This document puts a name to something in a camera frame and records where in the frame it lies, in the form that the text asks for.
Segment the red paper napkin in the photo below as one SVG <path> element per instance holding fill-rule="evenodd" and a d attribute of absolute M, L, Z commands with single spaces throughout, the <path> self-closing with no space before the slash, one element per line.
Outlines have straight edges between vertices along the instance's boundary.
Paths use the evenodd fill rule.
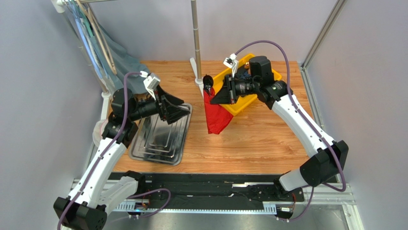
<path fill-rule="evenodd" d="M 231 122 L 233 115 L 219 104 L 211 104 L 211 99 L 215 96 L 214 89 L 210 94 L 204 91 L 204 110 L 208 134 L 220 134 Z"/>

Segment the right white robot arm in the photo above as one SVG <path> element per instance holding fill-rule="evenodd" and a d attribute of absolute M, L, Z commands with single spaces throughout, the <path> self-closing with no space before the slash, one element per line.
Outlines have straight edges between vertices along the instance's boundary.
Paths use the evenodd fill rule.
<path fill-rule="evenodd" d="M 212 104 L 235 104 L 239 97 L 256 95 L 292 130 L 306 150 L 309 159 L 298 169 L 282 174 L 274 181 L 278 191 L 288 193 L 304 186 L 316 187 L 344 169 L 349 147 L 335 141 L 318 127 L 305 112 L 288 83 L 276 78 L 271 62 L 265 56 L 249 59 L 249 74 L 238 72 L 237 56 L 231 54 L 224 65 L 232 70 L 223 80 Z"/>

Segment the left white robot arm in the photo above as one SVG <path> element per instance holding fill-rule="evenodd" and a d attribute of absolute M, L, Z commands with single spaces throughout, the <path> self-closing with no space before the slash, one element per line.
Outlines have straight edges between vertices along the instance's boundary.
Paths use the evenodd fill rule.
<path fill-rule="evenodd" d="M 138 130 L 136 121 L 158 115 L 168 124 L 190 114 L 184 100 L 165 92 L 160 86 L 153 95 L 139 101 L 126 87 L 113 94 L 112 112 L 102 133 L 102 139 L 84 175 L 65 198 L 58 197 L 54 210 L 59 218 L 57 229 L 101 230 L 108 216 L 129 197 L 145 195 L 146 178 L 143 174 L 127 171 L 108 190 L 103 188 L 109 176 L 131 144 Z"/>

